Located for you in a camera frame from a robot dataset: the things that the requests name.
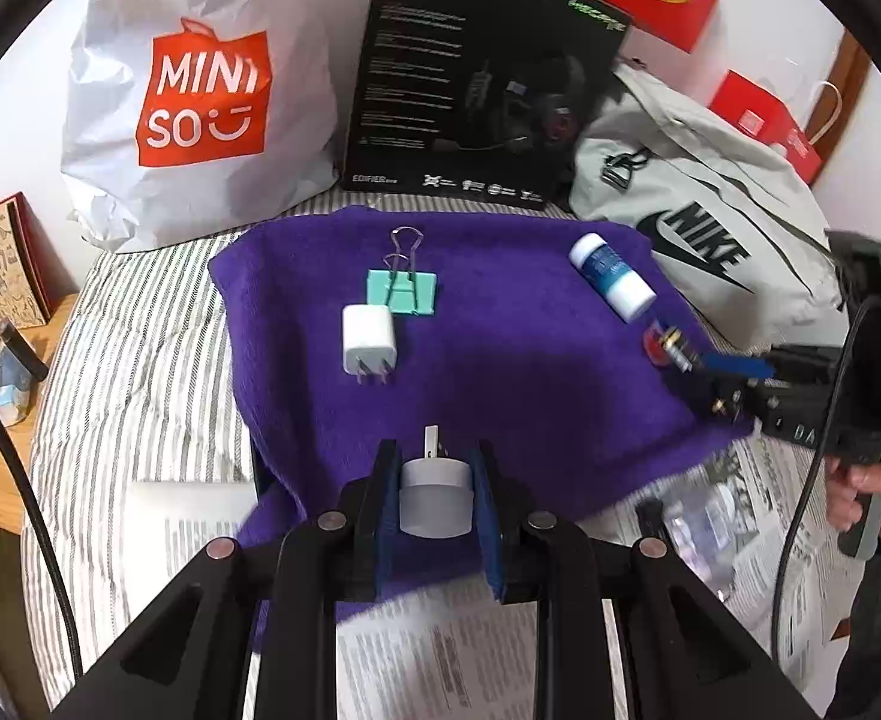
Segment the teal binder clip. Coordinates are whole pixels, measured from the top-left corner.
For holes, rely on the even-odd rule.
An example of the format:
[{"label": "teal binder clip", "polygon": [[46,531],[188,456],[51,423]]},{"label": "teal binder clip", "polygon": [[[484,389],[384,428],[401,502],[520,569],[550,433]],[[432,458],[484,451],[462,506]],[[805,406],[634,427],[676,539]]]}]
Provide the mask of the teal binder clip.
[{"label": "teal binder clip", "polygon": [[[410,255],[403,254],[398,236],[404,230],[417,234],[417,240],[410,247]],[[367,303],[387,306],[392,314],[413,314],[415,317],[429,317],[434,313],[434,295],[437,293],[436,274],[418,274],[416,252],[424,240],[424,234],[415,227],[399,227],[390,233],[394,252],[384,257],[389,271],[367,271]],[[407,263],[405,271],[400,270],[400,261]]]}]

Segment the white rope handle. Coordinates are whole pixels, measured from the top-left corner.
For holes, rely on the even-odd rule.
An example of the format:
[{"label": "white rope handle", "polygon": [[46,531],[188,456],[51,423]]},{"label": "white rope handle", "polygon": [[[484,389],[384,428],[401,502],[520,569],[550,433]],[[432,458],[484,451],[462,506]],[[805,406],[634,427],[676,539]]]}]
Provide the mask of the white rope handle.
[{"label": "white rope handle", "polygon": [[843,112],[843,95],[840,93],[840,89],[837,89],[837,87],[835,87],[834,84],[831,84],[830,81],[817,81],[816,84],[813,84],[813,93],[811,93],[811,98],[813,98],[813,95],[816,95],[816,90],[819,89],[821,86],[829,86],[832,90],[834,90],[834,92],[837,94],[837,105],[835,105],[834,107],[834,112],[830,114],[830,119],[827,119],[827,124],[824,124],[823,127],[818,129],[816,135],[813,135],[813,138],[810,138],[811,146],[816,146],[816,142],[830,131],[830,128],[837,123],[837,119],[840,118],[840,114]]}]

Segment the wooden table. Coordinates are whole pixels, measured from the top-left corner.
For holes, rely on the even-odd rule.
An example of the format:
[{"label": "wooden table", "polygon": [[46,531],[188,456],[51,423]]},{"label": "wooden table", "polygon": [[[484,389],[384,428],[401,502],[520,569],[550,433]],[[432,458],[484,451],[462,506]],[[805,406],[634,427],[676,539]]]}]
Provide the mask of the wooden table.
[{"label": "wooden table", "polygon": [[[50,322],[43,327],[32,327],[29,330],[21,331],[21,335],[34,346],[37,355],[44,362],[50,362],[53,353],[58,348],[60,335],[64,331],[67,317],[70,316],[76,300],[77,295],[68,295],[56,307],[53,316],[50,317]],[[34,424],[38,411],[37,400],[41,386],[44,385],[34,385],[34,389],[31,391],[31,403],[25,419],[7,428],[25,469],[29,467],[28,464],[31,460],[31,441],[34,439]],[[14,486],[14,480],[10,477],[10,471],[7,470],[7,465],[0,453],[0,528],[19,535],[23,519],[24,505],[21,503],[20,495],[17,494],[17,488]]]}]

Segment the purple towel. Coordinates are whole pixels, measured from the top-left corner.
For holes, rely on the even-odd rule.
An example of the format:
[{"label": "purple towel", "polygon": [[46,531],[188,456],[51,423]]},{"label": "purple towel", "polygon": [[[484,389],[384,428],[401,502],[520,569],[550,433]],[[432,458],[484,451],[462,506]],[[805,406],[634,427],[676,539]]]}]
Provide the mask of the purple towel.
[{"label": "purple towel", "polygon": [[[341,366],[341,311],[366,300],[390,230],[424,233],[420,271],[437,274],[432,317],[394,317],[397,370],[357,384]],[[645,317],[625,324],[567,259],[597,231],[653,287]],[[425,425],[451,457],[489,439],[501,471],[539,507],[585,517],[744,435],[704,422],[664,386],[641,338],[653,317],[709,341],[650,258],[650,243],[612,223],[499,214],[384,213],[351,207],[281,218],[210,262],[233,348],[234,395],[279,480],[240,540],[263,543],[336,504],[365,476],[381,439],[421,456]],[[394,593],[478,565],[470,536],[401,536]]]}]

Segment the headphone box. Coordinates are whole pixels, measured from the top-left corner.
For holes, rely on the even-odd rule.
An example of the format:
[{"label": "headphone box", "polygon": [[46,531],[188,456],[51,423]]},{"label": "headphone box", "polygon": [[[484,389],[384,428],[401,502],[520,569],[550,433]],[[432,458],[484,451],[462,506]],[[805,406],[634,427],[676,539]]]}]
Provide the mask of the headphone box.
[{"label": "headphone box", "polygon": [[629,23],[602,0],[371,0],[343,187],[564,202]]}]

